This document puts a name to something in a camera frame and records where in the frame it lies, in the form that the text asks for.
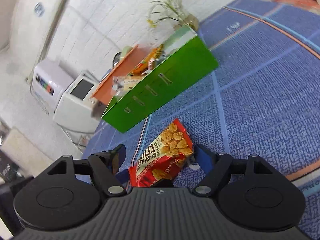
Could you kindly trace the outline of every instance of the chip bag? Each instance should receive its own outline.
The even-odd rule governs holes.
[[[173,179],[192,154],[192,141],[175,119],[143,152],[136,166],[129,168],[131,185],[150,187],[161,179]]]

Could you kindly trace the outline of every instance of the orange stripe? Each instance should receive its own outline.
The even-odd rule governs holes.
[[[309,51],[312,55],[314,55],[315,57],[317,57],[318,59],[320,59],[320,55],[318,53],[316,53],[313,49],[311,49],[309,46],[307,46],[306,44],[304,44],[303,42],[301,42],[300,40],[298,40],[296,37],[292,36],[290,33],[287,33],[285,32],[284,30],[272,25],[271,23],[269,22],[266,22],[264,20],[261,20],[257,17],[254,17],[254,16],[251,16],[249,14],[246,14],[246,13],[243,13],[243,12],[240,12],[240,11],[237,11],[237,10],[233,10],[233,9],[230,9],[230,8],[226,8],[224,7],[225,9],[229,10],[229,11],[233,11],[233,12],[236,12],[236,13],[240,13],[242,15],[245,15],[245,16],[248,16],[252,19],[255,19],[257,21],[260,21],[260,22],[263,22],[265,23],[266,25],[269,25],[271,28],[274,28],[275,30],[281,32],[282,34],[286,35],[287,37],[289,37],[290,39],[294,40],[295,42],[297,42],[299,45],[301,45],[302,47],[304,47],[307,51]],[[292,180],[295,180],[295,179],[298,179],[316,169],[318,169],[320,167],[320,160],[319,161],[316,161],[315,163],[295,172],[295,173],[292,173],[292,174],[289,174],[287,176],[285,176],[288,180],[292,181]]]
[[[287,37],[289,37],[290,39],[294,40],[296,43],[298,43],[300,46],[304,47],[307,51],[309,51],[312,55],[314,55],[315,57],[317,57],[318,59],[320,59],[320,55],[318,53],[316,53],[313,49],[311,49],[309,46],[307,46],[306,44],[304,44],[303,42],[301,42],[300,40],[298,40],[296,37],[292,36],[290,33],[287,33],[285,32],[284,30],[272,25],[271,23],[269,22],[266,22],[264,20],[261,20],[257,17],[254,17],[254,16],[251,16],[249,14],[246,14],[246,13],[243,13],[243,12],[239,12],[237,10],[233,10],[233,9],[230,9],[230,8],[226,8],[224,7],[225,9],[229,10],[229,11],[233,11],[233,12],[236,12],[236,13],[240,13],[242,15],[245,15],[245,16],[248,16],[252,19],[255,19],[257,21],[260,21],[260,22],[263,22],[264,24],[266,25],[269,25],[271,28],[274,28],[275,30],[281,32],[282,34],[286,35]]]

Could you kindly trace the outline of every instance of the device screen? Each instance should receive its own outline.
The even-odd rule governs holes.
[[[83,100],[93,86],[92,83],[82,79],[70,94]]]

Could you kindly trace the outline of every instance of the green box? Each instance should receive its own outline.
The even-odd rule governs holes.
[[[119,101],[115,97],[110,101],[102,119],[118,131],[124,133],[134,127],[218,67],[217,60],[188,26],[164,42],[164,51],[170,56]]]

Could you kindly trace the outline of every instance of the orange snack package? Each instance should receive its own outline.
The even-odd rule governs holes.
[[[161,179],[174,179],[192,154],[192,141],[175,119],[143,152],[136,166],[129,168],[131,185],[150,187]]]

